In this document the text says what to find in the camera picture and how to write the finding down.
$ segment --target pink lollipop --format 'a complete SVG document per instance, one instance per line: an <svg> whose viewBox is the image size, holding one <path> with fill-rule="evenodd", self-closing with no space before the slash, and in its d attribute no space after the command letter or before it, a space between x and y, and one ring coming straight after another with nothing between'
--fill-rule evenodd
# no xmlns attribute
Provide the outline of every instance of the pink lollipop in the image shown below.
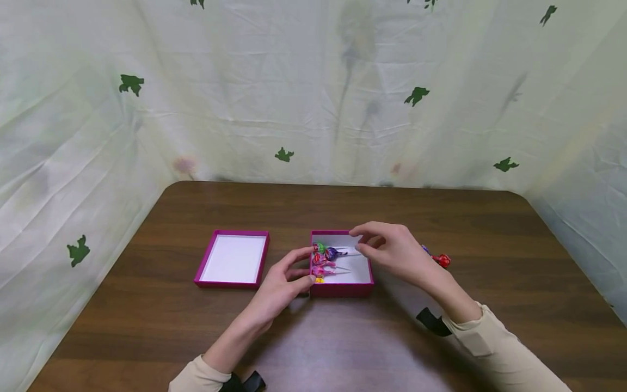
<svg viewBox="0 0 627 392"><path fill-rule="evenodd" d="M327 258L324 257L322 253L314 253L312 261L313 265L324 265L326 261Z"/></svg>
<svg viewBox="0 0 627 392"><path fill-rule="evenodd" d="M312 268L312 274L314 274L318 278L324 278L329 275L340 275L342 273L348 273L348 272L327 271L326 269L324 269L324 267L319 267L319 266L314 266Z"/></svg>
<svg viewBox="0 0 627 392"><path fill-rule="evenodd" d="M331 267L331 268L339 268L341 270L347 270L350 271L348 268L344 268L344 267L338 267L334 262L324 262L322 264L320 264L321 267Z"/></svg>

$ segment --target person's right hand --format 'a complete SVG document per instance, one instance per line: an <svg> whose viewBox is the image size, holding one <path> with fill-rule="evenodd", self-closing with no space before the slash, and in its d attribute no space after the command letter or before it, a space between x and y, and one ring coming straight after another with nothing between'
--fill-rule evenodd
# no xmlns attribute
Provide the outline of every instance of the person's right hand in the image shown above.
<svg viewBox="0 0 627 392"><path fill-rule="evenodd" d="M349 234L363 236L356 246L361 254L427 292L451 279L403 225L373 221L355 227Z"/></svg>

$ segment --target forearm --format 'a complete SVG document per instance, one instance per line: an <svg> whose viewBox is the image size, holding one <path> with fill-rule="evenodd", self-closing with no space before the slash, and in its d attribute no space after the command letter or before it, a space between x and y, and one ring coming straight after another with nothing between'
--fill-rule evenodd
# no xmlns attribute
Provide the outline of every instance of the forearm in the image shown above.
<svg viewBox="0 0 627 392"><path fill-rule="evenodd" d="M207 350L203 361L220 373L231 373L263 329L242 312Z"/></svg>
<svg viewBox="0 0 627 392"><path fill-rule="evenodd" d="M476 303L448 272L437 288L427 291L444 310L442 320L446 326L500 391L569 391L487 306Z"/></svg>
<svg viewBox="0 0 627 392"><path fill-rule="evenodd" d="M570 389L482 305L481 318L457 324L442 321L503 392L566 392Z"/></svg>
<svg viewBox="0 0 627 392"><path fill-rule="evenodd" d="M169 392L218 392L263 326L242 312L203 356L185 366L170 383Z"/></svg>
<svg viewBox="0 0 627 392"><path fill-rule="evenodd" d="M482 310L479 305L457 284L450 273L442 270L433 283L426 288L427 293L453 322L462 324L481 318Z"/></svg>

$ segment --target finger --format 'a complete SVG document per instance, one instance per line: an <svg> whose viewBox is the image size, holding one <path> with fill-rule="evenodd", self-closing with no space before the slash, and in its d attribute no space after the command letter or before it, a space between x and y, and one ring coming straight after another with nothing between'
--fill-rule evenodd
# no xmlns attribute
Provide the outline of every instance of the finger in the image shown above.
<svg viewBox="0 0 627 392"><path fill-rule="evenodd" d="M386 243L386 239L383 237L378 237L376 238L374 241L372 241L369 245L371 247L373 247L374 249L379 249L380 247L382 247L383 245L385 245Z"/></svg>
<svg viewBox="0 0 627 392"><path fill-rule="evenodd" d="M300 260L304 260L314 251L313 246L306 246L305 248L293 249L290 250L289 253L285 255L277 264L277 268L280 268L281 271L286 272L288 268L295 262L299 262Z"/></svg>
<svg viewBox="0 0 627 392"><path fill-rule="evenodd" d="M381 260L382 251L375 249L368 244L365 244L365 243L357 244L357 246L355 246L355 249L357 249L359 253L366 256L368 259L372 260L373 262L378 262L379 260Z"/></svg>
<svg viewBox="0 0 627 392"><path fill-rule="evenodd" d="M306 268L287 270L287 272L285 272L285 278L288 282L291 282L292 280L296 280L298 278L302 278L307 275L309 275L309 269Z"/></svg>
<svg viewBox="0 0 627 392"><path fill-rule="evenodd" d="M388 236L392 231L393 226L389 223L383 222L368 222L363 225L356 226L352 230L349 231L350 236L356 237L358 235L380 235L380 236Z"/></svg>
<svg viewBox="0 0 627 392"><path fill-rule="evenodd" d="M307 290L309 290L309 288L314 285L314 282L315 276L307 275L300 279L296 279L289 284L293 287L295 295L297 295L298 293L307 292Z"/></svg>
<svg viewBox="0 0 627 392"><path fill-rule="evenodd" d="M377 237L377 235L376 234L366 233L366 234L361 236L361 238L359 239L359 241L357 243L368 243L368 241L370 241L374 237Z"/></svg>

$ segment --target green leaf print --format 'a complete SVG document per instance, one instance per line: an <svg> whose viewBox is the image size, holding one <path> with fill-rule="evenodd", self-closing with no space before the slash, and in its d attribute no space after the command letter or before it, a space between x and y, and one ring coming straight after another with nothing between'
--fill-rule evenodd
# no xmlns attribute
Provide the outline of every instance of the green leaf print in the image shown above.
<svg viewBox="0 0 627 392"><path fill-rule="evenodd" d="M78 239L78 246L68 245L68 250L70 251L70 258L72 259L72 268L74 268L78 263L82 262L85 256L89 254L89 248L85 245L85 235Z"/></svg>
<svg viewBox="0 0 627 392"><path fill-rule="evenodd" d="M555 11L557 11L557 7L549 6L549 9L547 9L547 13L545 13L542 19L540 19L540 23L542 23L542 27L544 27L544 25L547 24L547 22L549 21L549 18L551 17L551 14L554 13Z"/></svg>
<svg viewBox="0 0 627 392"><path fill-rule="evenodd" d="M289 162L290 157L294 155L293 151L285 152L285 149L281 147L281 149L275 154L275 158L278 158L279 161Z"/></svg>
<svg viewBox="0 0 627 392"><path fill-rule="evenodd" d="M513 167L519 167L520 165L518 165L517 163L510 163L510 159L512 157L507 157L506 159L500 161L499 163L495 163L494 167L496 167L498 170L501 170L503 172L508 171L509 169L513 168Z"/></svg>
<svg viewBox="0 0 627 392"><path fill-rule="evenodd" d="M198 5L198 3L200 3L200 6L204 9L204 0L198 0L198 2L196 2L196 0L190 0L190 2L193 6Z"/></svg>
<svg viewBox="0 0 627 392"><path fill-rule="evenodd" d="M426 4L424 5L424 9L429 8L429 3L431 3L431 10L433 11L433 7L435 7L435 2L436 2L436 1L437 1L437 0L424 0L424 2L426 3Z"/></svg>
<svg viewBox="0 0 627 392"><path fill-rule="evenodd" d="M135 93L135 95L139 97L139 90L142 89L141 85L144 84L144 79L138 78L133 75L120 75L120 78L122 79L122 84L120 85L120 92L123 92L123 91L128 92L129 87L130 87L130 89Z"/></svg>
<svg viewBox="0 0 627 392"><path fill-rule="evenodd" d="M426 88L416 87L414 88L414 91L411 92L411 95L407 97L405 103L411 102L411 107L414 107L427 94L429 94L429 90L427 90Z"/></svg>

